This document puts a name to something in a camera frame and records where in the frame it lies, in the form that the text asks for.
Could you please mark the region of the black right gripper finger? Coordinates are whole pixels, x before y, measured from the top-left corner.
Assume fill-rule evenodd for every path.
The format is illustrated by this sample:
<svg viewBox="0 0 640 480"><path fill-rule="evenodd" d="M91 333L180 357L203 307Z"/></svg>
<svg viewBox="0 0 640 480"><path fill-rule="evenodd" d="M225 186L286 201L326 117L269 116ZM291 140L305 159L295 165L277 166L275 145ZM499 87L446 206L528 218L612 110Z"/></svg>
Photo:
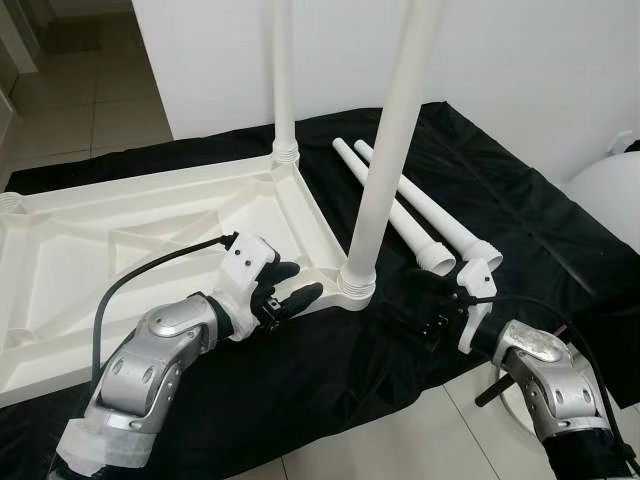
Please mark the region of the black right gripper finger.
<svg viewBox="0 0 640 480"><path fill-rule="evenodd" d="M397 308L396 320L408 339L426 352L435 352L447 334L449 319L434 308Z"/></svg>
<svg viewBox="0 0 640 480"><path fill-rule="evenodd" d="M445 301L456 298L456 283L448 276L422 269L410 269L404 273L404 297L407 301Z"/></svg>

